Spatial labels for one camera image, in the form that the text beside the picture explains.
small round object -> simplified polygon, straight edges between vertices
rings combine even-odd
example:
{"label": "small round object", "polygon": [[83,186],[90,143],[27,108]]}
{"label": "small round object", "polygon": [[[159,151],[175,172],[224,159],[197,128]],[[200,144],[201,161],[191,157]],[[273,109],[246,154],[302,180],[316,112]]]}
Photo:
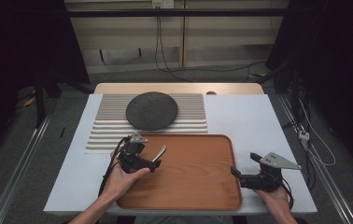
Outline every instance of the small round object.
{"label": "small round object", "polygon": [[143,131],[158,131],[177,117],[177,102],[169,95],[150,91],[135,96],[127,105],[127,120]]}

brown tray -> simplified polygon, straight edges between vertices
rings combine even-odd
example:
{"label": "brown tray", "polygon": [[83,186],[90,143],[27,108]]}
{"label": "brown tray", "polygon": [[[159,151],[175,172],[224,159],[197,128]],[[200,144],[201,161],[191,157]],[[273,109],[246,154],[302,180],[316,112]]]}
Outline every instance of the brown tray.
{"label": "brown tray", "polygon": [[139,179],[117,201],[125,209],[232,211],[242,204],[231,140],[218,134],[142,134],[141,154],[151,160],[167,150],[154,173]]}

white table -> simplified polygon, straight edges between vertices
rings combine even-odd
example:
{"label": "white table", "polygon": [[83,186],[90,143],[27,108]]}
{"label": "white table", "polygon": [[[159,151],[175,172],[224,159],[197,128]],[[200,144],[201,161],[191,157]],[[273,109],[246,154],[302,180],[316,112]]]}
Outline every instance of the white table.
{"label": "white table", "polygon": [[[90,96],[78,125],[63,167],[44,208],[45,212],[63,215],[86,209],[96,198],[102,176],[109,164],[106,154],[85,154],[102,94]],[[259,164],[251,160],[250,152],[261,156],[273,151],[296,162],[278,123],[269,98],[265,94],[204,95],[205,115],[209,133],[227,135],[233,143],[237,169],[246,175],[256,175]],[[283,170],[295,203],[294,214],[317,212],[300,171]],[[113,204],[112,215],[204,216],[257,215],[267,213],[261,198],[251,189],[241,189],[243,204],[236,211],[158,211],[127,210]]]}

human hand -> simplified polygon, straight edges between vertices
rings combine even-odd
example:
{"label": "human hand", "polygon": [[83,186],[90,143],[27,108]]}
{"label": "human hand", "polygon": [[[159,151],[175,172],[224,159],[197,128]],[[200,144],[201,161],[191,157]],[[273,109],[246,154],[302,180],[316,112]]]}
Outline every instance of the human hand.
{"label": "human hand", "polygon": [[123,196],[136,180],[147,173],[150,173],[149,168],[143,168],[132,174],[126,174],[116,160],[113,161],[113,164],[116,165],[114,165],[112,172],[106,181],[104,190],[100,195],[100,197],[107,197],[108,199],[113,199],[113,201],[116,201]]}
{"label": "human hand", "polygon": [[261,196],[272,217],[277,223],[297,223],[289,209],[288,194],[279,187],[273,192],[266,192],[260,189],[254,191]]}

round dark plate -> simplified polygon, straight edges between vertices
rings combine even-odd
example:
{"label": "round dark plate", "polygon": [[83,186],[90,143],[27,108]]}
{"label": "round dark plate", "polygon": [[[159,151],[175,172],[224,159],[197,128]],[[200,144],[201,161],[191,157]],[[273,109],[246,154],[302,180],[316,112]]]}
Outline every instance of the round dark plate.
{"label": "round dark plate", "polygon": [[177,102],[162,92],[150,91],[135,96],[127,105],[126,117],[139,130],[158,131],[177,117]]}

